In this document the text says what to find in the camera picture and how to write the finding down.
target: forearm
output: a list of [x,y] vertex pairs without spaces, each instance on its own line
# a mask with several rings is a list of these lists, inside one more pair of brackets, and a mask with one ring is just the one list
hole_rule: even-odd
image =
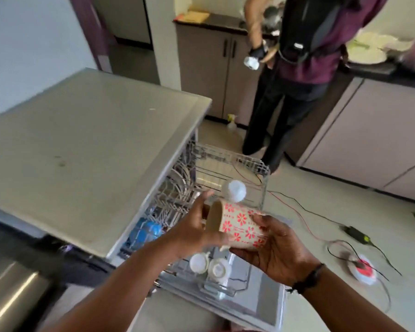
[[332,332],[405,331],[327,268],[304,298]]
[[172,243],[161,238],[149,243],[59,323],[43,332],[125,332],[155,279],[174,258]]
[[263,13],[270,0],[247,0],[244,6],[244,16],[246,18],[249,41],[254,49],[263,44],[263,32],[261,23]]

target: white mug with red flowers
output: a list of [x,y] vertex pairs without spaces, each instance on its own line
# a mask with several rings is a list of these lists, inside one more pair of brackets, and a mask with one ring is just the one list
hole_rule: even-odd
[[231,234],[231,247],[256,250],[266,243],[268,234],[254,223],[253,214],[263,215],[253,208],[219,199],[210,207],[206,230]]

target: black pants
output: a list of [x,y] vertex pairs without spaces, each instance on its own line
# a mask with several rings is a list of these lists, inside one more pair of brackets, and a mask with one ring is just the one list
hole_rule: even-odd
[[302,84],[284,80],[267,66],[261,73],[253,104],[249,128],[243,144],[243,154],[252,155],[264,146],[266,130],[280,101],[284,103],[262,161],[269,166],[271,173],[280,165],[293,128],[304,120],[327,89],[327,84]]

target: maroon shirt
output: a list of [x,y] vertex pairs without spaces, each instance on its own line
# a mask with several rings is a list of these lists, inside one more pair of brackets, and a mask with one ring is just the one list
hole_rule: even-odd
[[[362,9],[340,11],[335,25],[322,46],[337,47],[355,37],[384,7],[387,0],[360,0]],[[312,57],[299,65],[280,60],[278,68],[282,78],[298,83],[322,84],[332,80],[341,58],[341,51],[331,55]]]

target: dishwasher rack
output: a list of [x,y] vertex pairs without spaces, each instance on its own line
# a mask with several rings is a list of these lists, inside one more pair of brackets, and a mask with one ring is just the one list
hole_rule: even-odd
[[[212,203],[216,197],[221,196],[222,185],[232,179],[241,180],[246,185],[247,195],[242,203],[262,210],[268,177],[269,168],[259,159],[190,141],[155,194],[154,201],[144,214],[143,222],[123,245],[119,256],[126,259],[144,243],[172,228],[188,212],[202,191],[214,189],[214,196],[207,201],[208,204]],[[151,224],[160,225],[160,233],[152,231],[151,226],[155,226]],[[218,249],[207,253],[213,258],[214,254],[218,254]],[[251,266],[246,275],[232,275],[227,286],[210,280],[206,275],[192,272],[189,258],[172,263],[164,273],[196,282],[200,289],[214,296],[216,293],[224,293],[233,297],[237,292],[248,289],[250,270]]]

